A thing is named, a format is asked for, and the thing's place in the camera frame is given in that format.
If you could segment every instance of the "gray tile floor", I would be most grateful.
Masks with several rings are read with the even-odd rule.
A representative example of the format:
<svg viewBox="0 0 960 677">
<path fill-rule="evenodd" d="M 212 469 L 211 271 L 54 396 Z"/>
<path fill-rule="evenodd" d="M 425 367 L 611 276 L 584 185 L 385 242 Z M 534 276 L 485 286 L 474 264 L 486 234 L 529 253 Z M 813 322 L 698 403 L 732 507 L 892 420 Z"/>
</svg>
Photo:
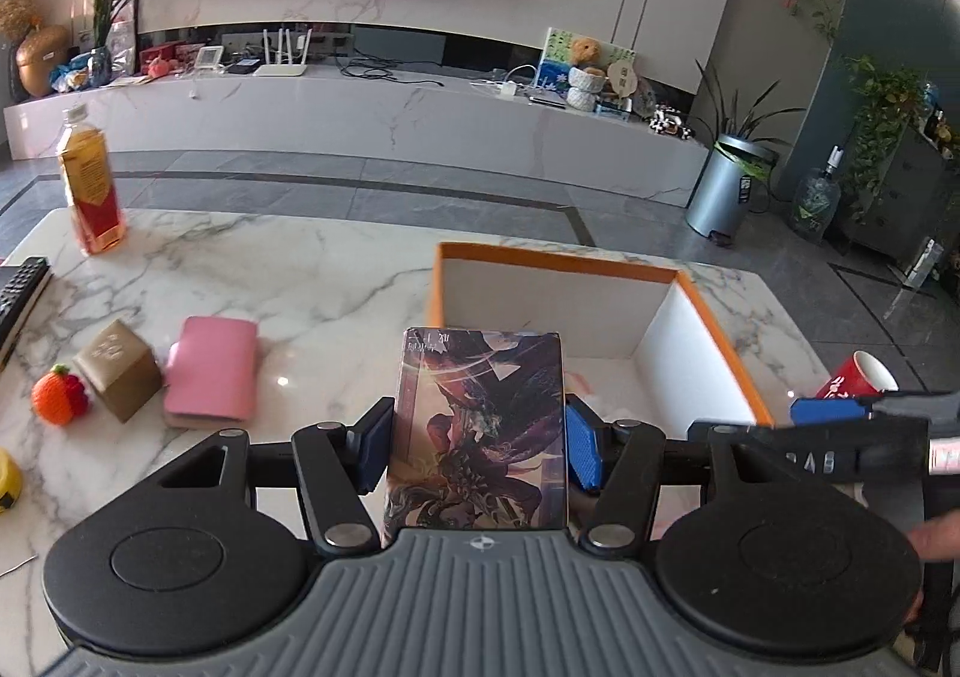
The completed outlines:
<svg viewBox="0 0 960 677">
<path fill-rule="evenodd" d="M 814 247 L 774 213 L 751 215 L 736 246 L 721 250 L 675 206 L 481 170 L 245 151 L 122 152 L 112 165 L 128 207 L 387 221 L 755 271 L 827 367 L 865 349 L 901 388 L 960 388 L 960 308 L 947 295 L 936 285 L 899 290 L 871 252 Z M 0 153 L 0 256 L 63 205 L 55 160 L 15 163 Z"/>
</svg>

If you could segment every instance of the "yellow tape measure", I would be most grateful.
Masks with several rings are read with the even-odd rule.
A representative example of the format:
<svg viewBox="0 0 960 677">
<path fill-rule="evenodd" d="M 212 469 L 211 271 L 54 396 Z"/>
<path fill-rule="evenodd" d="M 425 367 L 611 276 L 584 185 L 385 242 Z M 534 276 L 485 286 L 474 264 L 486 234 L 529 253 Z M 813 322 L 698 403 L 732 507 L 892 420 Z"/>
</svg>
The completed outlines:
<svg viewBox="0 0 960 677">
<path fill-rule="evenodd" d="M 0 514 L 16 504 L 23 490 L 23 474 L 10 453 L 0 450 Z"/>
</svg>

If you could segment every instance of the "white circular logo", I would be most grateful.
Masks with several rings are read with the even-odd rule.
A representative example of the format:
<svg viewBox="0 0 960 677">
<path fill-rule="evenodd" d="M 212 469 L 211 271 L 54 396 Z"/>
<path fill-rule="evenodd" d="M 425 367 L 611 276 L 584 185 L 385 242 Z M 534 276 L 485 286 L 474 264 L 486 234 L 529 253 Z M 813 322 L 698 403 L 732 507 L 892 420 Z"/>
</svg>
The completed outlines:
<svg viewBox="0 0 960 677">
<path fill-rule="evenodd" d="M 484 550 L 488 550 L 491 547 L 493 547 L 496 544 L 496 542 L 493 541 L 493 539 L 490 538 L 489 536 L 484 535 L 484 536 L 477 536 L 472 538 L 470 541 L 467 542 L 467 544 L 472 546 L 473 549 L 478 549 L 481 552 L 483 552 Z"/>
</svg>

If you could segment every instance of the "open box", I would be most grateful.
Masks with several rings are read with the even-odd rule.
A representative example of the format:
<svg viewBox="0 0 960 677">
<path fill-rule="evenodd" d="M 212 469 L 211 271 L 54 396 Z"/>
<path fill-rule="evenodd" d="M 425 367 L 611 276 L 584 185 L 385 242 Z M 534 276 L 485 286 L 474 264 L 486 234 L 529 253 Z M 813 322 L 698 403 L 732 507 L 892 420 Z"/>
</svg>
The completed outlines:
<svg viewBox="0 0 960 677">
<path fill-rule="evenodd" d="M 774 424 L 683 271 L 445 242 L 427 317 L 435 327 L 559 333 L 566 392 L 605 421 L 642 420 L 671 439 L 697 420 Z M 655 538 L 699 501 L 699 489 L 664 488 Z"/>
</svg>

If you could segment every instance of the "bottle cap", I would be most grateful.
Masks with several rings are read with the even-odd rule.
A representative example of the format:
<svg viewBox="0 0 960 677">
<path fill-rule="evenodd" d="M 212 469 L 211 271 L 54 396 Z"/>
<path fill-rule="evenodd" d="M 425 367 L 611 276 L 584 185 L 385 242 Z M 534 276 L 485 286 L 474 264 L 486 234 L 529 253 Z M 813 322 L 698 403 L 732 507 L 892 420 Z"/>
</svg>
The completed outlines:
<svg viewBox="0 0 960 677">
<path fill-rule="evenodd" d="M 83 120 L 86 119 L 86 104 L 80 103 L 79 105 L 74 105 L 70 110 L 64 111 L 64 116 L 66 117 L 67 124 L 83 122 Z"/>
</svg>

